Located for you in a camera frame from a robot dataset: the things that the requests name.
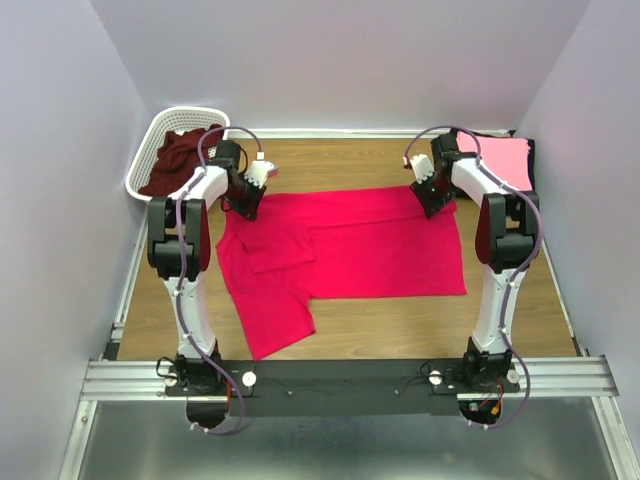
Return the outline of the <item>crimson red t shirt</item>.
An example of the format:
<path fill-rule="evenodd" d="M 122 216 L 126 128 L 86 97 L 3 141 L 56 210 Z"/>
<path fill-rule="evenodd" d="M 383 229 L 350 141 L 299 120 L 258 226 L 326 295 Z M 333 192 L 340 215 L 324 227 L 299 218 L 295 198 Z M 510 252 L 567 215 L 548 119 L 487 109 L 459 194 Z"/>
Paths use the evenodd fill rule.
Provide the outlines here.
<path fill-rule="evenodd" d="M 455 212 L 426 217 L 407 186 L 271 194 L 254 220 L 227 212 L 218 263 L 252 358 L 312 335 L 314 299 L 465 294 Z"/>

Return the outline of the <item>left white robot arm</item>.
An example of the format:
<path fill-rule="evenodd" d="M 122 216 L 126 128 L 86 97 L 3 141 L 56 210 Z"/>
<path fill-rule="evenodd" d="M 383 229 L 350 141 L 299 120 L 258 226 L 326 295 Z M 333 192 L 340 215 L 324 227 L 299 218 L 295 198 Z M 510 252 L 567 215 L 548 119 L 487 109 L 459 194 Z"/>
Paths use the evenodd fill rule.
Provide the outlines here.
<path fill-rule="evenodd" d="M 199 165 L 186 183 L 148 203 L 147 258 L 171 298 L 179 334 L 178 349 L 162 378 L 170 395 L 213 396 L 242 389 L 224 369 L 218 341 L 209 325 L 205 273 L 211 259 L 208 210 L 220 199 L 240 217 L 253 221 L 277 168 L 259 153 L 242 165 L 246 151 L 233 140 L 220 140 L 215 152 L 196 145 Z"/>

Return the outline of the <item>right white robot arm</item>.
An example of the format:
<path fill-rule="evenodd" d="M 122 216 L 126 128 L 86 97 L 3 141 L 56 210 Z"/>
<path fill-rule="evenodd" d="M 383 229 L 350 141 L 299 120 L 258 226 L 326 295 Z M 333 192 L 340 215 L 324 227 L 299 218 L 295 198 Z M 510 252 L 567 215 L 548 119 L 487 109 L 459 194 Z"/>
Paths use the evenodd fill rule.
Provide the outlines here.
<path fill-rule="evenodd" d="M 500 178 L 482 158 L 479 137 L 452 127 L 435 139 L 433 158 L 410 154 L 419 138 L 406 147 L 403 167 L 414 173 L 410 189 L 427 218 L 432 219 L 464 193 L 479 207 L 475 252 L 484 266 L 476 327 L 467 350 L 445 376 L 469 392 L 480 392 L 508 380 L 515 354 L 511 330 L 517 297 L 543 240 L 539 197 Z"/>

